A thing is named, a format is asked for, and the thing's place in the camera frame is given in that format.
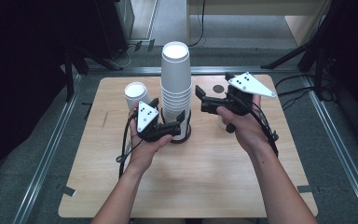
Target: person's right hand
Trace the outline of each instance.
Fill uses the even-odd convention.
[[[253,97],[254,104],[259,107],[260,99],[260,95],[254,95]],[[258,108],[255,105],[253,105],[252,109],[259,116]],[[264,144],[269,145],[269,141],[261,130],[260,124],[250,113],[245,116],[238,116],[223,106],[219,106],[216,111],[222,117],[223,123],[226,125],[232,123],[236,127],[235,135],[246,152],[251,153]]]

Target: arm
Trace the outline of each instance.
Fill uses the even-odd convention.
[[[254,103],[260,105],[260,96],[254,96]],[[251,114],[237,116],[224,107],[217,113],[225,124],[236,126],[236,137],[242,148],[249,154],[255,168],[263,195],[268,221],[270,223],[316,223],[296,190],[287,173],[263,134],[260,125]]]
[[[137,134],[136,124],[133,119],[130,124],[131,136]],[[157,142],[147,143],[143,141],[131,153],[130,162],[123,176],[118,180],[115,188],[106,199],[105,203],[97,213],[91,223],[128,223],[131,210],[135,201],[135,196],[139,188],[142,176],[150,167],[155,153],[167,145],[172,140],[172,136],[165,135]],[[134,148],[141,139],[138,136],[132,138],[132,148]]]

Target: gray carpet floor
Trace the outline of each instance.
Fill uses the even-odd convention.
[[[289,49],[190,49],[192,66],[254,66],[269,63],[283,56]],[[147,47],[133,52],[130,50],[129,67],[155,67],[160,65],[161,47],[147,52]],[[116,63],[125,64],[128,57],[124,54]],[[270,74],[275,83],[297,75],[294,65],[299,57],[283,66],[292,66],[293,72],[249,71]],[[89,104],[93,102],[99,81],[103,77],[116,76],[117,72],[108,71],[96,63],[90,64],[91,71],[84,77],[71,117],[68,120],[58,145],[46,179],[35,201],[27,223],[89,223],[90,218],[62,218],[58,215],[62,192],[59,186],[65,185],[71,171],[76,150],[86,125],[85,117]],[[291,79],[281,84],[277,91],[284,92],[304,87],[301,78]],[[0,223],[11,223],[24,197],[34,171],[48,144],[58,117],[65,105],[65,90],[39,121],[33,134],[22,145],[15,148],[3,161],[0,168]],[[296,95],[283,96],[284,104]],[[358,146],[354,143],[354,133],[348,121],[334,102],[327,103],[332,117],[351,148],[358,164]],[[303,163],[315,201],[319,208],[317,219],[320,223],[358,223],[358,199],[346,177],[336,152],[324,126],[308,95],[298,99],[287,108],[285,116],[294,137],[300,159]],[[140,219],[138,223],[184,223],[181,219]],[[204,223],[246,223],[241,218],[205,219]],[[259,223],[268,223],[265,218]]]

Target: forearm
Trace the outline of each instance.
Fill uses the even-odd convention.
[[[268,144],[249,153],[270,223],[316,223]]]
[[[128,223],[142,175],[128,167],[91,223]]]

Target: hand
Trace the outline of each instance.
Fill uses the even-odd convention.
[[[134,106],[132,107],[129,117],[134,113],[137,107],[138,107],[138,103],[135,103]],[[150,167],[155,153],[160,148],[170,143],[172,140],[172,136],[167,134],[162,136],[158,141],[151,142],[151,143],[142,141],[142,139],[138,137],[138,132],[136,131],[135,119],[133,119],[130,123],[130,130],[131,130],[131,136],[133,136],[131,148],[134,148],[134,150],[131,153],[131,158],[127,169],[131,167],[143,174]]]
[[[260,100],[260,95],[253,96],[253,103],[259,107]],[[252,106],[252,109],[259,115],[258,108],[255,105]],[[260,124],[250,113],[245,116],[239,116],[223,106],[219,106],[216,111],[222,117],[223,123],[226,125],[232,123],[236,127],[235,135],[241,147],[246,152],[253,152],[253,150],[259,148],[261,144],[269,143],[267,137],[261,130]]]

